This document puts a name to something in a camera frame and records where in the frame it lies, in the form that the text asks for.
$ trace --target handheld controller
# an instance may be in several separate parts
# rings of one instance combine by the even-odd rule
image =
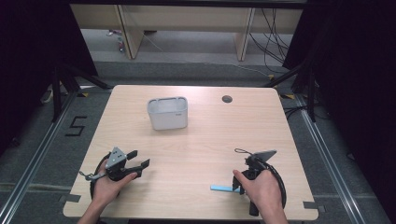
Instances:
[[[137,156],[137,150],[132,151],[128,154],[124,154],[118,147],[114,147],[113,151],[109,152],[105,155],[102,160],[99,162],[95,173],[90,175],[84,175],[81,171],[79,172],[81,175],[85,176],[86,180],[91,181],[91,197],[93,196],[93,191],[95,187],[95,182],[97,179],[102,178],[103,176],[107,175],[113,181],[119,181],[123,179],[125,176],[131,173],[137,173],[136,178],[142,176],[142,172],[149,166],[149,159],[143,161],[139,166],[132,167],[132,168],[125,168],[125,163],[127,160],[133,159]],[[99,173],[99,168],[104,160],[107,160],[106,163],[106,172]]]
[[[256,153],[250,153],[244,149],[236,148],[235,152],[237,153],[247,153],[250,154],[247,158],[245,158],[246,165],[248,166],[247,170],[242,172],[242,174],[248,179],[248,180],[254,180],[256,177],[263,171],[263,170],[269,170],[276,178],[280,192],[282,195],[282,206],[285,207],[286,204],[286,190],[285,186],[283,184],[282,178],[280,177],[279,173],[276,171],[276,169],[268,164],[266,161],[268,161],[272,156],[276,154],[276,150],[269,150],[269,151],[264,151],[264,152],[256,152]],[[236,177],[233,177],[233,190],[236,190],[240,188],[239,194],[244,194],[245,190],[242,187],[242,184],[236,179]],[[249,214],[251,216],[257,217],[259,215],[259,209],[257,208],[256,204],[253,202],[250,202],[249,206]]]

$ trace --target floor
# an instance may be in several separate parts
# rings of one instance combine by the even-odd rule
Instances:
[[[251,38],[247,46],[246,59],[243,62],[238,62],[232,34],[146,32],[137,57],[130,60],[119,48],[119,35],[110,35],[107,30],[81,30],[81,32],[93,60],[98,62],[98,69],[101,70],[108,69],[106,63],[146,63],[148,65],[150,63],[168,63],[170,68],[174,63],[203,63],[208,65],[229,64],[266,76],[278,75],[277,71],[281,71],[268,70],[281,66],[281,62],[264,54]],[[271,50],[279,59],[282,59],[282,55],[286,54],[287,50],[285,48],[282,48],[284,52],[279,52],[278,44],[268,43],[267,45],[267,38],[263,34],[253,34],[253,37]],[[281,35],[280,37],[284,43],[280,41],[278,43],[282,45],[288,45],[292,39],[292,35]],[[268,69],[265,71],[255,69],[255,66],[259,65],[267,65]],[[108,95],[109,93],[102,92],[92,94],[92,107],[84,109],[81,106],[84,104],[83,98],[77,97],[75,102],[70,105],[70,112],[66,119],[72,119],[78,113],[89,113],[94,125],[101,116],[101,111],[96,111],[95,106],[104,108]],[[296,99],[292,101],[282,99],[282,104],[284,107],[301,105],[304,101],[303,98],[303,96],[296,96]],[[9,199],[13,187],[21,181],[20,178],[35,156],[36,149],[42,147],[40,145],[42,139],[46,137],[50,139],[50,136],[46,136],[46,132],[53,127],[49,117],[42,115],[50,115],[51,112],[50,105],[39,108],[36,114],[32,116],[34,119],[21,133],[21,136],[33,135],[35,137],[26,138],[27,141],[21,142],[19,147],[12,148],[12,152],[10,150],[0,158],[0,204],[2,206]],[[318,119],[314,124],[310,122],[304,112],[295,114],[294,117],[289,119],[296,146],[299,148],[308,181],[318,204],[319,219],[309,223],[390,223],[356,163],[347,157],[347,148],[342,141],[342,137],[338,135],[334,124],[326,118],[325,109],[318,108],[316,113],[323,119]],[[56,159],[43,160],[37,165],[37,171],[29,176],[32,183],[26,190],[25,198],[17,202],[20,203],[18,210],[11,211],[10,215],[14,218],[11,219],[10,223],[47,223],[51,220],[58,220],[53,219],[53,217],[63,215],[63,196],[71,189],[69,183],[73,183],[74,177],[62,175],[62,172],[68,169],[76,169],[71,167],[70,161],[78,164],[84,155],[84,152],[78,151],[77,148],[73,147],[73,144],[70,147],[67,142],[57,138],[68,132],[70,132],[68,127],[61,127],[61,130],[55,134],[55,138],[49,142],[53,147],[69,150],[68,158],[57,157],[56,151],[53,150],[46,152],[46,158]],[[89,132],[88,136],[92,135],[94,127],[87,128],[87,132]],[[90,138],[79,138],[78,141],[75,145],[88,146]],[[341,183],[336,183],[340,180],[337,179],[339,175],[341,176]],[[49,182],[45,181],[47,179],[56,181],[47,183]],[[340,192],[344,192],[346,197],[340,195]],[[56,222],[73,223],[77,221],[65,217],[59,220]],[[112,221],[114,220],[108,223],[125,223],[125,220]]]

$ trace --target gray carpet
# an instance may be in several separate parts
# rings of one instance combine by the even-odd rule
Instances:
[[[200,85],[200,86],[238,86],[260,87],[270,81],[269,77],[256,71],[238,68],[232,65],[208,63],[95,63],[100,79],[110,85],[150,84],[150,85]],[[280,76],[265,66],[247,66],[248,69],[260,70],[265,74]],[[285,72],[281,67],[272,70]],[[78,78],[80,85],[91,85]],[[292,80],[277,86],[279,94],[291,93]],[[63,215],[64,203],[60,198],[72,187],[78,169],[95,132],[97,123],[106,106],[109,92],[91,89],[87,97],[77,97],[67,111],[65,120],[57,132],[45,159],[35,175],[31,187],[25,194],[19,209],[11,223],[76,223],[74,218]],[[297,106],[292,99],[281,99],[282,105]],[[317,125],[332,151],[339,169],[359,203],[360,209],[368,223],[390,223],[378,200],[365,181],[357,164],[348,159],[347,147],[335,126],[327,117],[324,107],[317,107]],[[67,136],[77,133],[71,129],[75,116],[78,125],[84,126],[80,136]],[[21,145],[9,148],[0,158],[0,204],[3,205],[11,189],[50,126],[52,105],[39,107],[29,124],[21,134]],[[320,207],[319,218],[309,223],[350,223],[346,209],[342,204],[332,183],[328,171],[318,153],[315,143],[307,130],[300,112],[288,119],[297,149],[299,151],[308,183]],[[127,220],[104,219],[107,223],[127,223]],[[161,221],[135,220],[132,223],[164,223]]]

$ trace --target white box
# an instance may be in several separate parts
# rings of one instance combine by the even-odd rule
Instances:
[[[148,115],[154,130],[187,127],[188,103],[182,96],[148,101]]]

